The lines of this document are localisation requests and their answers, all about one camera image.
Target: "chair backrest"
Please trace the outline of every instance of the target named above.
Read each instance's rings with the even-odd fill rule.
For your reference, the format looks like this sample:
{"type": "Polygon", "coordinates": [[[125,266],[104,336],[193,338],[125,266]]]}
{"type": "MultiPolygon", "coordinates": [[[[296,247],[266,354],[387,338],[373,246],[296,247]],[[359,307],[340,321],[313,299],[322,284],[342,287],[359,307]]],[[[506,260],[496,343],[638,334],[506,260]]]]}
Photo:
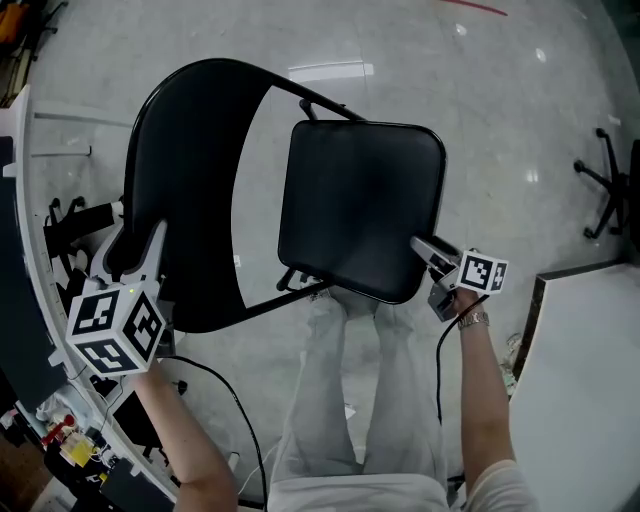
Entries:
{"type": "Polygon", "coordinates": [[[231,200],[245,137],[271,86],[361,119],[269,71],[209,59],[166,78],[134,124],[125,229],[106,263],[116,273],[135,266],[152,228],[166,220],[163,261],[169,272],[161,296],[175,301],[176,329],[207,332],[255,316],[247,314],[236,279],[231,200]]]}

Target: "person's leg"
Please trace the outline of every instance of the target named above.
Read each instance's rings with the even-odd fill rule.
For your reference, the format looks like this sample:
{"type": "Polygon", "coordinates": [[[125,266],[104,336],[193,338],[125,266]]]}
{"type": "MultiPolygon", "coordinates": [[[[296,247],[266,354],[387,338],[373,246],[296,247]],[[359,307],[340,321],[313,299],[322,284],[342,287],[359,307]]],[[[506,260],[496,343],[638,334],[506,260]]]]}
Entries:
{"type": "Polygon", "coordinates": [[[408,313],[380,304],[374,318],[380,337],[380,375],[367,435],[364,473],[415,473],[446,488],[442,431],[408,313]]]}
{"type": "Polygon", "coordinates": [[[347,430],[340,366],[346,313],[328,296],[313,303],[295,398],[271,477],[343,476],[360,472],[347,430]]]}

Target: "yellow object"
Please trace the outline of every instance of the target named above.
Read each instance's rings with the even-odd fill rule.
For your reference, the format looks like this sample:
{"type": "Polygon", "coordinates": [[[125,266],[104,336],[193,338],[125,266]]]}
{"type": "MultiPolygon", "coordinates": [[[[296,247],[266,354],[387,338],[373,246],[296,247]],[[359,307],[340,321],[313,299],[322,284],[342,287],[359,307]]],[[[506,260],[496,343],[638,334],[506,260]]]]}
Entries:
{"type": "Polygon", "coordinates": [[[93,455],[94,446],[85,436],[74,432],[62,443],[60,451],[67,461],[83,468],[93,455]]]}
{"type": "Polygon", "coordinates": [[[28,4],[9,4],[0,15],[0,43],[15,43],[29,10],[28,4]]]}

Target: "wristwatch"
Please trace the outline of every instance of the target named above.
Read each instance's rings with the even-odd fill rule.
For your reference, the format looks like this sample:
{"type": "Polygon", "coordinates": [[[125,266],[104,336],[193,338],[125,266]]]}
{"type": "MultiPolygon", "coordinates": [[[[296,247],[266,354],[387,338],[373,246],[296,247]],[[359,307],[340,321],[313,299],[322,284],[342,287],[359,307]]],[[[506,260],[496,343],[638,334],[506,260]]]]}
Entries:
{"type": "Polygon", "coordinates": [[[487,315],[485,311],[472,311],[458,322],[458,329],[462,330],[465,327],[469,327],[470,325],[478,324],[480,322],[489,327],[489,315],[487,315]]]}

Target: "human arm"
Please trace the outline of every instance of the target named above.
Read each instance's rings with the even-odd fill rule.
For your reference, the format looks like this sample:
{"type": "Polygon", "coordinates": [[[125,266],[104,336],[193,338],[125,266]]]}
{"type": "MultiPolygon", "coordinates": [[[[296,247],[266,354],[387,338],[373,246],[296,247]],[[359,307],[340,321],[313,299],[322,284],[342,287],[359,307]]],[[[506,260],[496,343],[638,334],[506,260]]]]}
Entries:
{"type": "MultiPolygon", "coordinates": [[[[478,296],[459,288],[454,307],[462,312],[478,296]]],[[[473,311],[482,311],[482,305],[473,311]]],[[[482,472],[503,460],[515,460],[509,433],[509,399],[489,330],[480,322],[460,331],[462,345],[462,458],[467,489],[482,472]]]]}
{"type": "Polygon", "coordinates": [[[182,484],[176,509],[204,512],[237,510],[233,475],[157,362],[134,377],[134,389],[162,442],[173,471],[182,484]]]}

